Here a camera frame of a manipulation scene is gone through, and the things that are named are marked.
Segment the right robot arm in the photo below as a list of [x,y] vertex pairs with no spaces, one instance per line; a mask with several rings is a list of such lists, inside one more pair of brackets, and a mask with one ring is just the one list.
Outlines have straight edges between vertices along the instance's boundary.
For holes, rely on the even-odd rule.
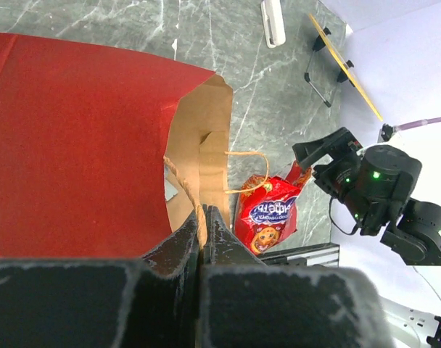
[[353,233],[380,236],[408,266],[441,266],[441,206],[412,197],[422,164],[393,139],[364,147],[342,127],[292,150],[315,184],[346,206]]

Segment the red snack bag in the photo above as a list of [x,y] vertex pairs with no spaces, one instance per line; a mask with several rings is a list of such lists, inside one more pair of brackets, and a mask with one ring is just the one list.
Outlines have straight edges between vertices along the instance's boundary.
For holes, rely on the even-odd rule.
[[311,177],[293,162],[286,177],[251,175],[242,186],[234,217],[234,234],[260,255],[297,230],[296,199]]

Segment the red paper bag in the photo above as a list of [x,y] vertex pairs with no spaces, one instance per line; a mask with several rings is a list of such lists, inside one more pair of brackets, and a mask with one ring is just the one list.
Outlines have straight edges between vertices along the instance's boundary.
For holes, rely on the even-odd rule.
[[0,33],[0,258],[145,254],[193,209],[165,158],[229,220],[232,99],[212,70]]

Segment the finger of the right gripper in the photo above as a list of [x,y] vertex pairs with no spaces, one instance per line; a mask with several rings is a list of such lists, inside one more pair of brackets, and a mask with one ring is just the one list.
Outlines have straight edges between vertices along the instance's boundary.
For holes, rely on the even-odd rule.
[[318,140],[294,144],[292,150],[297,164],[304,170],[326,155],[333,160],[340,160],[357,152],[360,143],[346,127],[342,127]]

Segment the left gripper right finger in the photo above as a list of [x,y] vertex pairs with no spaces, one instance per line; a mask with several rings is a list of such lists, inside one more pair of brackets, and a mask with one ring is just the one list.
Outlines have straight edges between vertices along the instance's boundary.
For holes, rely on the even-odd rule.
[[205,208],[202,347],[392,347],[380,297],[352,268],[265,265]]

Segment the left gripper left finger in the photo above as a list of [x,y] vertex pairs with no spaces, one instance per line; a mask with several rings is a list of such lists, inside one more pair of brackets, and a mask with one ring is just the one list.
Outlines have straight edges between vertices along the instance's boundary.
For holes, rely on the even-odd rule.
[[0,347],[193,347],[196,229],[127,260],[0,260]]

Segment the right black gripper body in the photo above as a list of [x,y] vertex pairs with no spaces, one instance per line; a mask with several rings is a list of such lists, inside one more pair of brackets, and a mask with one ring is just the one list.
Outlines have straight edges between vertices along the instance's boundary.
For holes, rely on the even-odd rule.
[[314,165],[314,183],[335,199],[344,199],[354,189],[360,170],[359,151],[338,154],[327,165]]

